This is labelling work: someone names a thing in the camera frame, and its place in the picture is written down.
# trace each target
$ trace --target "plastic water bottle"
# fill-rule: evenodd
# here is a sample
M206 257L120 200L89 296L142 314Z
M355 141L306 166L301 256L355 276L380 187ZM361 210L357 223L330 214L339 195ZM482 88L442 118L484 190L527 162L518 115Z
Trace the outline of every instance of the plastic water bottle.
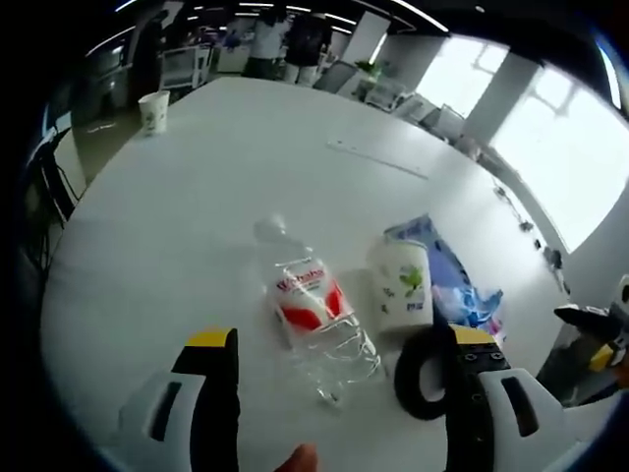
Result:
M254 235L267 299L298 369L324 400L340 406L348 384L378 371L372 342L327 266L287 233L280 216L258 221Z

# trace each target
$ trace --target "white cup on table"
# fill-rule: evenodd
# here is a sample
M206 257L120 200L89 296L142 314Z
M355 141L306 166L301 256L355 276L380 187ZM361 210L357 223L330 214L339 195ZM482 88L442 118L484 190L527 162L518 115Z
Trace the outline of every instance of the white cup on table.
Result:
M169 98L170 91L160 90L149 93L138 100L144 134L152 136L166 131Z
M429 258L421 243L381 238L367 257L380 332L432 325Z

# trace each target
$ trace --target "bottle label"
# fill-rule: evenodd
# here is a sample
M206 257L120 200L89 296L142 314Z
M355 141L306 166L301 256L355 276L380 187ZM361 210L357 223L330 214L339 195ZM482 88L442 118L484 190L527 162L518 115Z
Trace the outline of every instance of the bottle label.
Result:
M272 288L280 315L297 331L313 331L352 313L321 260L286 266L283 277Z

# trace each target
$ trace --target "white table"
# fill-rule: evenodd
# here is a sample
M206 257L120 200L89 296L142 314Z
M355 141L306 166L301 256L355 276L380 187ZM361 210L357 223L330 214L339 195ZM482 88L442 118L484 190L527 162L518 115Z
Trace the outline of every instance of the white table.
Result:
M353 151L326 145L339 141ZM353 274L368 246L428 211L472 280L504 290L504 352L535 374L565 297L491 188L454 148L362 104L279 83L213 82L171 107L166 135L127 143L67 225L43 303L51 379L104 443L129 395L169 370L192 333L235 326L241 470L273 470L303 442L317 443L326 472L442 470L443 418L411 418L390 384L365 388L340 414L299 390L261 301L252 226L281 212L364 314L369 297Z

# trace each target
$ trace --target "white shirt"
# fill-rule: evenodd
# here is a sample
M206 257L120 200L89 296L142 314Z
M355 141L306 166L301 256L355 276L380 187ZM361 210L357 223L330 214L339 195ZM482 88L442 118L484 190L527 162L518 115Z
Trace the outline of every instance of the white shirt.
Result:
M276 59L282 47L284 34L290 27L288 22L276 23L270 27L265 22L257 21L251 57L255 59Z

